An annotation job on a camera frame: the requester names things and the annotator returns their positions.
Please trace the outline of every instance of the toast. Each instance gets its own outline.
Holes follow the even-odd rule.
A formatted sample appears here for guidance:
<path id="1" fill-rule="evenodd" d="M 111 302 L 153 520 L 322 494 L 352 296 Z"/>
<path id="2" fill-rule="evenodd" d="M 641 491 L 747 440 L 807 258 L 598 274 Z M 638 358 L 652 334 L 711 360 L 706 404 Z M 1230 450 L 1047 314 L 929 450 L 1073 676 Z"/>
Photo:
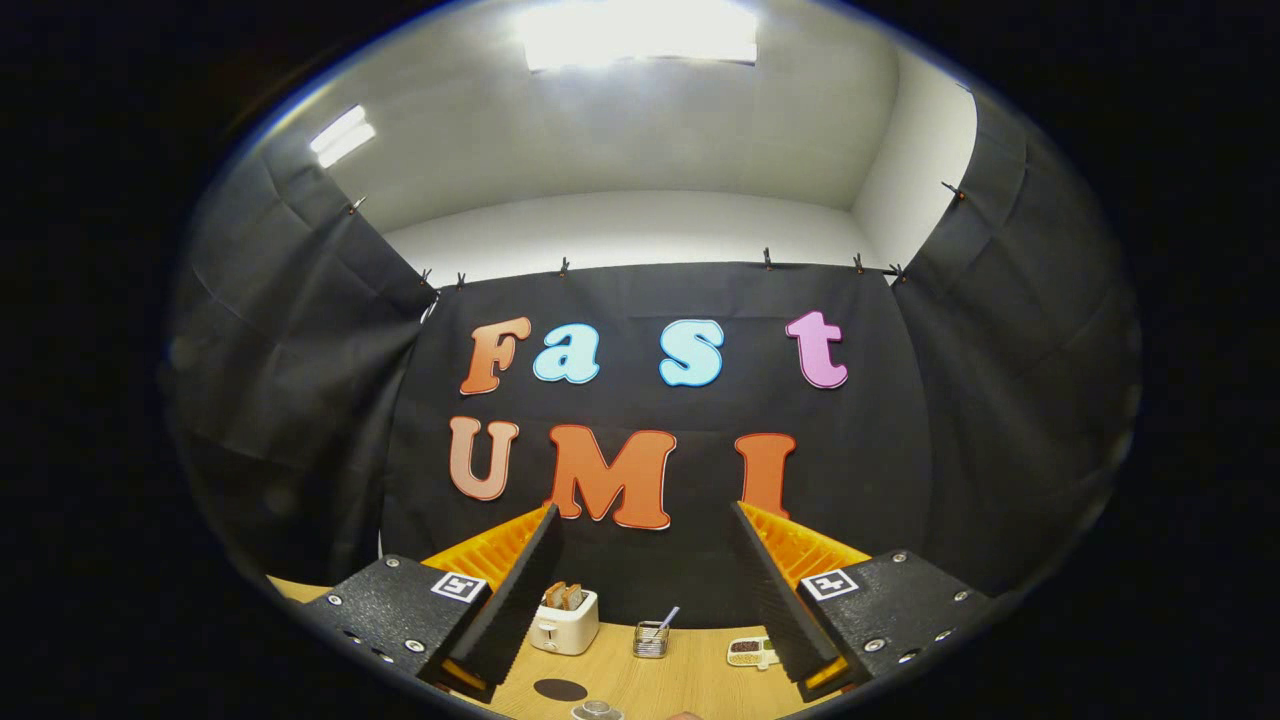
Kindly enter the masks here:
<path id="1" fill-rule="evenodd" d="M 543 605 L 547 607 L 561 607 L 564 603 L 564 583 L 559 582 L 547 588 L 543 593 Z"/>

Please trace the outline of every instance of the pink letter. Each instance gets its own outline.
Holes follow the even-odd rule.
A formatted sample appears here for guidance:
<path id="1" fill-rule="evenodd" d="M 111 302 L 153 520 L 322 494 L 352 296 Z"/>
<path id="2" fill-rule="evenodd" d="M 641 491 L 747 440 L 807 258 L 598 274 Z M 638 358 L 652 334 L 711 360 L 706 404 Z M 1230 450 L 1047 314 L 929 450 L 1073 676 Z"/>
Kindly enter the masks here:
<path id="1" fill-rule="evenodd" d="M 828 342 L 840 342 L 840 328 L 828 325 L 820 311 L 806 313 L 788 324 L 787 337 L 800 341 L 800 372 L 809 384 L 827 389 L 845 384 L 849 370 L 831 364 L 831 348 L 827 347 Z"/>

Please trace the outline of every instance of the bread slice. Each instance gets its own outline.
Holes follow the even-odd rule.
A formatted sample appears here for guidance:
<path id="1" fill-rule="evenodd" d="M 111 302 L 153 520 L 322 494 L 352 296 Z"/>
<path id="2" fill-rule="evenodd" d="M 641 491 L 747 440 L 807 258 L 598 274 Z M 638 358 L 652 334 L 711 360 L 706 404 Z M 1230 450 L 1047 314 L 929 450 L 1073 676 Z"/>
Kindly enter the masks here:
<path id="1" fill-rule="evenodd" d="M 582 605 L 582 585 L 573 583 L 564 588 L 564 610 L 577 610 L 579 605 Z"/>
<path id="2" fill-rule="evenodd" d="M 547 594 L 543 596 L 543 605 L 547 607 L 559 607 L 564 602 L 564 583 L 559 582 L 554 585 L 547 588 Z"/>

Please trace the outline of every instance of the black fabric backdrop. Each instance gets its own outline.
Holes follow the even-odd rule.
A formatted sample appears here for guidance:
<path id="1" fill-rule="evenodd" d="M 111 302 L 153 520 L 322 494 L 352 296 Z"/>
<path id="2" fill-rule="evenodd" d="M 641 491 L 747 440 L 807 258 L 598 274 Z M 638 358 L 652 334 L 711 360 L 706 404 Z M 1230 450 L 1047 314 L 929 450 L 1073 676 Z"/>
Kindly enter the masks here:
<path id="1" fill-rule="evenodd" d="M 271 137 L 205 199 L 165 386 L 204 511 L 264 571 L 334 584 L 378 555 L 392 405 L 434 291 Z"/>
<path id="2" fill-rule="evenodd" d="M 1089 192 L 1021 118 L 977 96 L 978 140 L 943 217 L 892 290 L 878 273 L 777 265 L 572 270 L 436 291 L 278 133 L 220 178 L 193 219 L 166 386 L 197 497 L 264 571 L 333 584 L 384 550 L 426 556 L 549 495 L 557 424 L 607 461 L 641 429 L 676 436 L 664 530 L 568 520 L 561 574 L 605 620 L 756 621 L 724 544 L 741 497 L 733 442 L 785 433 L 783 506 L 865 552 L 922 552 L 988 594 L 1028 579 L 1089 521 L 1137 402 L 1137 331 Z M 785 325 L 822 310 L 849 382 L 812 387 Z M 461 396 L 476 327 L 529 316 L 497 392 Z M 668 387 L 662 329 L 714 319 L 724 369 Z M 602 336 L 590 383 L 531 372 L 541 337 Z M 448 470 L 448 419 L 513 421 L 506 493 L 480 502 Z M 489 436 L 475 470 L 488 473 Z"/>
<path id="3" fill-rule="evenodd" d="M 933 441 L 922 552 L 995 594 L 1101 510 L 1132 437 L 1140 338 L 1089 190 L 1024 118 L 975 100 L 966 197 L 893 296 Z"/>
<path id="4" fill-rule="evenodd" d="M 832 361 L 849 380 L 819 389 L 800 372 L 787 323 L 820 310 L 842 342 Z M 476 327 L 527 316 L 499 387 L 462 396 Z M 724 331 L 723 370 L 704 387 L 669 387 L 658 374 L 658 338 L 678 319 Z M 599 374 L 585 384 L 532 373 L 543 337 L 567 323 L 600 333 Z M 449 478 L 449 418 L 520 427 L 506 491 L 462 495 Z M 611 512 L 566 520 L 558 577 L 600 593 L 605 621 L 662 619 L 681 606 L 682 626 L 756 624 L 730 551 L 730 505 L 742 496 L 733 442 L 785 433 L 783 507 L 791 519 L 865 552 L 920 547 L 929 507 L 929 442 L 919 370 L 893 297 L 878 273 L 851 268 L 680 264 L 573 270 L 445 288 L 422 325 L 396 405 L 387 461 L 383 547 L 428 556 L 548 498 L 559 424 L 593 430 L 612 462 L 636 430 L 676 436 L 666 468 L 664 530 L 623 528 Z M 485 477 L 492 441 L 476 436 L 474 469 Z"/>

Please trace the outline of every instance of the wooden table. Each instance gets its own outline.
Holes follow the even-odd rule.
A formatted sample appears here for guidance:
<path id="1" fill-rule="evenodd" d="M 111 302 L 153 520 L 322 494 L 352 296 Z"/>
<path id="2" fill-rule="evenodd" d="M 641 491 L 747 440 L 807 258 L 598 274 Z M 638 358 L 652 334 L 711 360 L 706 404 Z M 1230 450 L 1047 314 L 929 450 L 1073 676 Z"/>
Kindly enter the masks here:
<path id="1" fill-rule="evenodd" d="M 329 588 L 271 578 L 285 597 L 308 602 Z M 773 720 L 812 707 L 787 682 L 782 665 L 767 670 L 735 667 L 724 661 L 735 638 L 764 635 L 764 628 L 672 628 L 667 656 L 640 659 L 631 653 L 634 628 L 600 624 L 591 647 L 579 656 L 553 655 L 525 642 L 507 682 L 494 691 L 492 711 L 520 720 L 567 720 L 580 705 L 543 697 L 534 683 L 545 678 L 572 680 L 588 700 L 603 700 L 627 720 L 667 720 L 687 711 L 703 720 Z M 818 702 L 824 702 L 832 693 Z"/>

